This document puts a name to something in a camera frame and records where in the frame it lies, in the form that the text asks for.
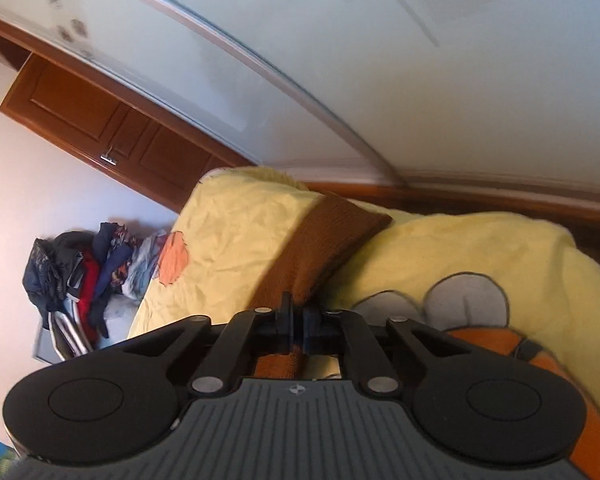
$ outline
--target yellow blanket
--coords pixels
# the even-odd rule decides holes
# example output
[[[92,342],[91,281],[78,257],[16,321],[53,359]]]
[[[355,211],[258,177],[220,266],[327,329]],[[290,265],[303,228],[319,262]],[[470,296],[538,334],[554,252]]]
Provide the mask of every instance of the yellow blanket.
[[[260,276],[317,193],[264,168],[205,177],[176,221],[129,336],[192,314],[224,323],[244,309]],[[509,301],[509,326],[555,354],[600,406],[600,266],[560,226],[510,213],[420,216],[394,224],[360,250],[321,292],[351,308],[383,290],[417,304],[457,272],[489,276]]]

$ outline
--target wooden cabinet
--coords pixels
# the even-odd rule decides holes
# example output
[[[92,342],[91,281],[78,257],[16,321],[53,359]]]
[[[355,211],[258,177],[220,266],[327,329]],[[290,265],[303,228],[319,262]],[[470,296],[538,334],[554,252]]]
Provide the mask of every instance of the wooden cabinet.
[[[207,171],[250,164],[190,124],[180,121],[175,131],[36,55],[24,65],[0,110],[176,211]]]

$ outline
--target orange patch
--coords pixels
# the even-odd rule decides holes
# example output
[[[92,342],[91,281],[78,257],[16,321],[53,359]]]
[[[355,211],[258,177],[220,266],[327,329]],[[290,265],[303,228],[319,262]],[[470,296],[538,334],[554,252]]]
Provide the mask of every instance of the orange patch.
[[[509,355],[522,339],[508,328],[458,328],[448,332],[467,343],[501,355]]]
[[[169,234],[158,259],[158,279],[163,285],[171,285],[182,274],[189,263],[187,245],[182,232]]]
[[[570,380],[562,367],[546,352],[540,352],[529,362]],[[582,397],[587,403],[587,420],[570,459],[588,478],[600,480],[600,413],[586,395]]]

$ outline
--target gray ribbed plate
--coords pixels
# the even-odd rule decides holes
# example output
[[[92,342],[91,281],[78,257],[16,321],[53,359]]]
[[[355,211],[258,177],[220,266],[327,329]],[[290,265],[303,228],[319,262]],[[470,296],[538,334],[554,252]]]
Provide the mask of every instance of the gray ribbed plate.
[[[424,439],[395,402],[350,381],[245,379],[221,399],[197,400],[155,447],[94,467],[33,458],[7,480],[582,480],[567,461],[500,471],[468,464]]]

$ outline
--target cabinet handle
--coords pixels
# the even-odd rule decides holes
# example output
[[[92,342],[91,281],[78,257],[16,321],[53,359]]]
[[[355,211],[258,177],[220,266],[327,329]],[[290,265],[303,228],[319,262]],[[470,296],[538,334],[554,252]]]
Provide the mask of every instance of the cabinet handle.
[[[103,153],[102,155],[100,155],[100,158],[102,160],[104,160],[105,162],[108,162],[112,166],[115,166],[118,163],[118,161],[115,158],[113,158],[112,156],[109,156],[109,153],[111,153],[112,149],[113,149],[113,146],[109,146],[107,153]]]

